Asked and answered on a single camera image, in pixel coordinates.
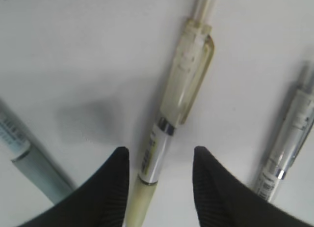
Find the white surface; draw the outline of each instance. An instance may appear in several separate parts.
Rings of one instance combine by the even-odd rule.
[[[218,0],[210,73],[165,161],[145,227],[198,226],[193,148],[249,185],[297,64],[314,43],[314,0]],[[0,0],[0,97],[78,186],[116,146],[131,165],[193,0]],[[314,224],[314,136],[275,204]],[[0,157],[1,226],[51,204]]]

